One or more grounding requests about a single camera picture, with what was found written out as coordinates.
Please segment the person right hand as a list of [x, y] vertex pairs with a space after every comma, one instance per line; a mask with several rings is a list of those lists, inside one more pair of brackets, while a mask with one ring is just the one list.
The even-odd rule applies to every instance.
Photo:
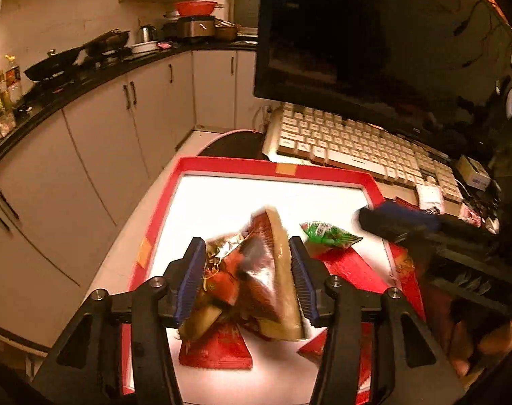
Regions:
[[474, 343], [462, 322], [456, 324], [451, 332], [447, 356], [460, 378], [470, 371], [470, 359], [476, 351], [482, 356], [495, 356], [498, 360], [507, 356], [512, 351], [512, 321], [486, 334], [478, 344]]

